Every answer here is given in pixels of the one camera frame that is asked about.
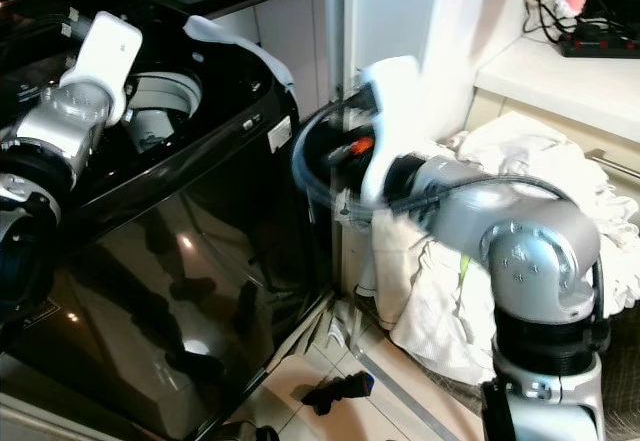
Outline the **white clothes pile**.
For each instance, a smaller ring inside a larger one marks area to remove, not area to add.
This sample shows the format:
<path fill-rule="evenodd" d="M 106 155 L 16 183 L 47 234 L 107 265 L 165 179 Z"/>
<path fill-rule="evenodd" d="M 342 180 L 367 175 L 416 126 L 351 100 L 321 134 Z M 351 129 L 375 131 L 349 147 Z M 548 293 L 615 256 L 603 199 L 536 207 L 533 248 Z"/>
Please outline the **white clothes pile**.
<path fill-rule="evenodd" d="M 486 173 L 525 173 L 570 194 L 602 235 L 605 312 L 640 301 L 640 194 L 628 194 L 566 125 L 508 112 L 430 150 Z M 390 339 L 438 374 L 479 385 L 493 377 L 494 301 L 483 263 L 457 287 L 460 253 L 431 240 L 406 214 L 371 221 L 372 291 Z"/>

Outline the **black top-loading washing machine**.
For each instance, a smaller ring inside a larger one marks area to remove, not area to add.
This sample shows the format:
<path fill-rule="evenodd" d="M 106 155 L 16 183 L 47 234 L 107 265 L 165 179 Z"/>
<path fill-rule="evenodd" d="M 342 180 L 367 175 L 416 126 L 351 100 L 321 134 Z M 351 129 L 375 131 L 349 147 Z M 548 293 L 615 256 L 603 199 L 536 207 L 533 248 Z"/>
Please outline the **black top-loading washing machine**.
<path fill-rule="evenodd" d="M 44 307 L 1 354 L 6 418 L 125 441 L 214 436 L 323 286 L 324 229 L 289 176 L 298 109 L 255 44 L 142 31 L 109 127 L 63 199 Z"/>

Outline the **small black floor object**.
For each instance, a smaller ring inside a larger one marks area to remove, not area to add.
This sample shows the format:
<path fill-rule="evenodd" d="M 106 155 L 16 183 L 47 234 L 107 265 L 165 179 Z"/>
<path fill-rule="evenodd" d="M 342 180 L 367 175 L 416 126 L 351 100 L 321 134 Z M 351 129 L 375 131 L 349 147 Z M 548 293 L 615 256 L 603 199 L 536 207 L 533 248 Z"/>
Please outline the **small black floor object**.
<path fill-rule="evenodd" d="M 339 400 L 369 396 L 374 385 L 375 378 L 369 372 L 360 371 L 317 386 L 302 396 L 301 403 L 311 406 L 317 415 L 326 415 Z"/>

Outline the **grey patterned floor cloth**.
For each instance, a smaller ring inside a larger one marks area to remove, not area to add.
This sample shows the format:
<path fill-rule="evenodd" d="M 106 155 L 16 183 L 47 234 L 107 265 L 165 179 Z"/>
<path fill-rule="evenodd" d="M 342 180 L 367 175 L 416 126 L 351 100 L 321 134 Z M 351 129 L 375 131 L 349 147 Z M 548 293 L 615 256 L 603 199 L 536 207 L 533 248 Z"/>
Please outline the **grey patterned floor cloth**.
<path fill-rule="evenodd" d="M 417 360 L 413 360 L 413 362 L 419 365 L 420 371 L 424 373 L 435 386 L 438 386 L 440 390 L 444 391 L 445 394 L 453 397 L 458 403 L 465 406 L 468 410 L 471 410 L 471 413 L 476 415 L 483 414 L 483 390 L 481 390 L 479 385 L 470 385 L 470 383 L 454 381 L 452 378 L 443 376 L 443 374 L 431 371 L 425 364 L 417 362 Z"/>

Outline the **black power strip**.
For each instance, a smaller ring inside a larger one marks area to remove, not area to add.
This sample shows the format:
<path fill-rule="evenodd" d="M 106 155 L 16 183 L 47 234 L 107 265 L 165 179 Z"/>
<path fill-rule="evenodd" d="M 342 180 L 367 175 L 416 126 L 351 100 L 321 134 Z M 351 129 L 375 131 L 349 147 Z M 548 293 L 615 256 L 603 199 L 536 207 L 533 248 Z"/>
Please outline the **black power strip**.
<path fill-rule="evenodd" d="M 566 58 L 599 58 L 599 60 L 640 60 L 640 42 L 623 37 L 616 30 L 595 25 L 577 25 L 559 35 L 559 53 Z"/>

